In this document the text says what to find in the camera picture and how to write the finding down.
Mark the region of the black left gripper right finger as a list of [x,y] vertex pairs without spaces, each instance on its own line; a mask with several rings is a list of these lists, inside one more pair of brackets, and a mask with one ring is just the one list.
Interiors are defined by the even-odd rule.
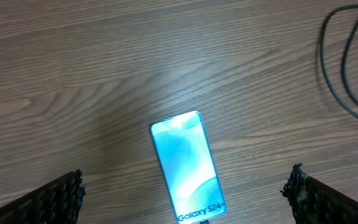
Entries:
[[296,224],[358,224],[358,202],[318,181],[295,164],[281,193]]

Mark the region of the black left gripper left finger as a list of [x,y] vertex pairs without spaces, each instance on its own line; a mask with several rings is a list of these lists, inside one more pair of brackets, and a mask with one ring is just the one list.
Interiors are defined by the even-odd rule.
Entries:
[[76,224],[86,195],[82,174],[69,172],[0,207],[0,224]]

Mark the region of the blue Galaxy smartphone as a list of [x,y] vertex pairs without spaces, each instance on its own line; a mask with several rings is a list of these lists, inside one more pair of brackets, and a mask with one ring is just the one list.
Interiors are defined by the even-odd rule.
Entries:
[[175,219],[209,223],[227,207],[200,112],[190,111],[150,125]]

